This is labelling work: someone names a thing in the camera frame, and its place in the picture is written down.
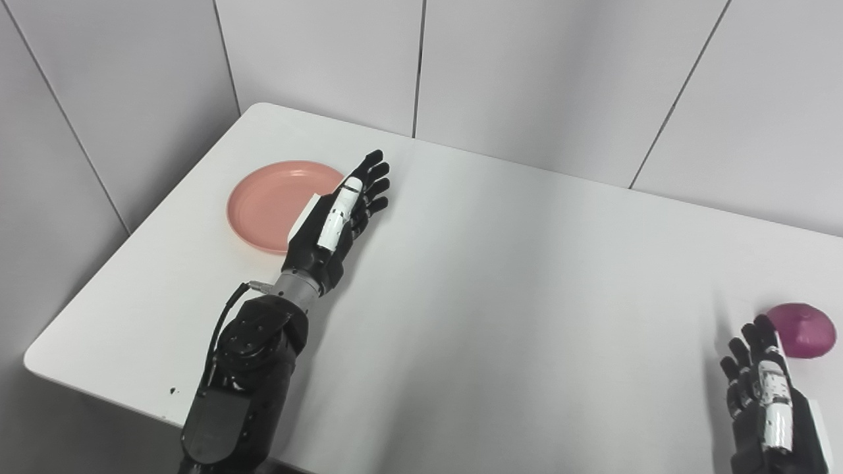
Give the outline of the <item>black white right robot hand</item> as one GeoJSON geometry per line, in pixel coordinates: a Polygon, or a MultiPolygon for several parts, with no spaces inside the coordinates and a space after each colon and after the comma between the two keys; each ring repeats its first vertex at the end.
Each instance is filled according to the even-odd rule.
{"type": "Polygon", "coordinates": [[[830,473],[812,404],[793,384],[782,339],[767,315],[728,342],[720,369],[732,418],[732,473],[830,473]]]}

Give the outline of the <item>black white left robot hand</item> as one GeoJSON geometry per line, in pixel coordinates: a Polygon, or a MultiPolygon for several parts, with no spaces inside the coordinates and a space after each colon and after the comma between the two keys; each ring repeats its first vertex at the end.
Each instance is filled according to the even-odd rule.
{"type": "Polygon", "coordinates": [[[371,217],[388,207],[391,166],[376,149],[334,191],[308,206],[287,245],[283,274],[308,277],[325,295],[337,287],[344,261],[371,217]]]}

